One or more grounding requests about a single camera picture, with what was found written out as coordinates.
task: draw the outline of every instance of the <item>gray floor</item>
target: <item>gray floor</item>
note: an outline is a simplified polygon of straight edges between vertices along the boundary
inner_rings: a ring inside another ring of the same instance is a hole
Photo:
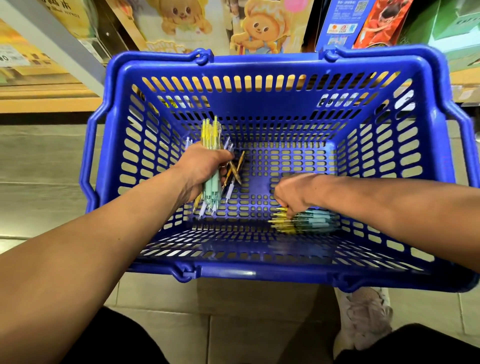
[[[451,125],[457,179],[461,142]],[[0,253],[84,212],[84,125],[0,126]],[[101,143],[99,128],[97,152]],[[394,326],[420,322],[480,346],[480,289],[390,290]],[[177,363],[328,363],[339,330],[323,285],[125,273],[106,305],[139,322]]]

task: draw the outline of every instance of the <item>person's left arm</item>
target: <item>person's left arm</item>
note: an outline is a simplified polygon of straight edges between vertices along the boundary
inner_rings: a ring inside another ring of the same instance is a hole
[[[59,362],[152,236],[230,159],[194,144],[167,171],[1,254],[0,363]]]

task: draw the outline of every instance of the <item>cartoon bear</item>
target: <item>cartoon bear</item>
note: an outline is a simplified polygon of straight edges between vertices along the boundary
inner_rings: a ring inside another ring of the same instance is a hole
[[[147,0],[148,4],[162,17],[163,31],[174,36],[176,29],[204,34],[212,32],[212,25],[205,19],[205,5],[208,0]]]
[[[231,42],[242,46],[245,54],[278,53],[276,41],[289,36],[290,22],[283,2],[248,0],[242,24],[245,32],[233,35]]]

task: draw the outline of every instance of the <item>blue shopping basket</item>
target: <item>blue shopping basket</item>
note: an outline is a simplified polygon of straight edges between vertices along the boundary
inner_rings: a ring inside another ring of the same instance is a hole
[[[455,182],[446,116],[460,126],[470,186],[480,166],[470,119],[452,101],[444,56],[424,46],[214,57],[126,52],[107,67],[88,121],[80,184],[87,212],[175,164],[202,119],[246,150],[243,185],[216,217],[179,208],[130,271],[198,277],[467,291],[479,276],[346,216],[323,236],[283,235],[268,220],[293,172]],[[106,116],[96,188],[97,122]]]

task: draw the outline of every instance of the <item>white sneaker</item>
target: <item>white sneaker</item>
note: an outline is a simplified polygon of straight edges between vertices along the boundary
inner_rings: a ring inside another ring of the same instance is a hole
[[[333,357],[342,350],[363,350],[392,332],[393,310],[387,288],[362,287],[353,293],[335,288],[341,330],[335,338]]]

